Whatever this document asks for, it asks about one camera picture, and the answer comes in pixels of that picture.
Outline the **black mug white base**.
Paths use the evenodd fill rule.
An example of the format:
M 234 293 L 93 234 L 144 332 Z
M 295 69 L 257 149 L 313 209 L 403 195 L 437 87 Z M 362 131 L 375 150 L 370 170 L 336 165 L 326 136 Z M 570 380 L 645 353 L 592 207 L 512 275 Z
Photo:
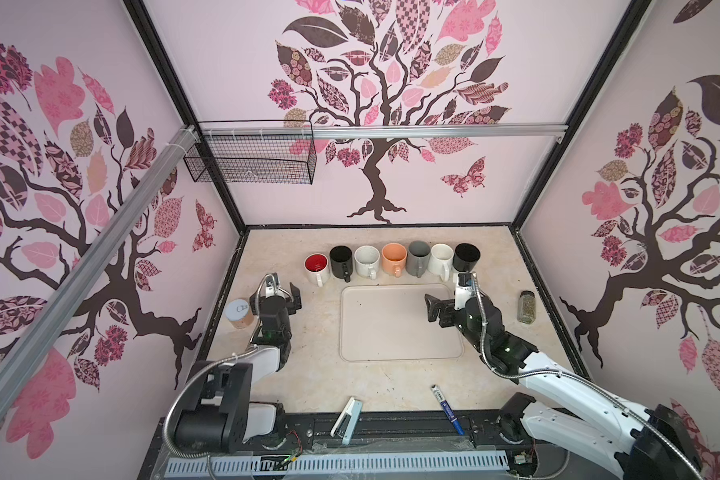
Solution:
M 472 272 L 481 258 L 481 251 L 471 243 L 460 243 L 454 249 L 452 266 L 456 272 Z

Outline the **grey mug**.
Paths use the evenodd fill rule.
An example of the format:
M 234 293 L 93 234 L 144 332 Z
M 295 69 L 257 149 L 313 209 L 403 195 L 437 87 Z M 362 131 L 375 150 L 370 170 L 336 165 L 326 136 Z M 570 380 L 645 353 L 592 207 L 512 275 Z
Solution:
M 406 260 L 408 274 L 421 278 L 427 271 L 431 247 L 427 242 L 416 240 L 409 244 Z

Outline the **peach orange mug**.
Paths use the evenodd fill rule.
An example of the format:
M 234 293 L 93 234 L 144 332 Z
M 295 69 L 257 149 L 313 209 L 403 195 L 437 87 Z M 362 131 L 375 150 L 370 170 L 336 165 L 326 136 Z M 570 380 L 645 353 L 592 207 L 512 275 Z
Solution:
M 381 250 L 383 271 L 395 278 L 400 278 L 406 268 L 407 248 L 400 243 L 388 243 Z

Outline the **cream mug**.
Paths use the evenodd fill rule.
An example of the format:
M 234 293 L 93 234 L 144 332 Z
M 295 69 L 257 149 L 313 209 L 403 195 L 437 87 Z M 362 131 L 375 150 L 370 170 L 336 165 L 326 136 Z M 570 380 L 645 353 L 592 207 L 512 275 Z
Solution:
M 358 247 L 354 252 L 355 272 L 363 277 L 376 280 L 380 271 L 381 254 L 371 245 Z

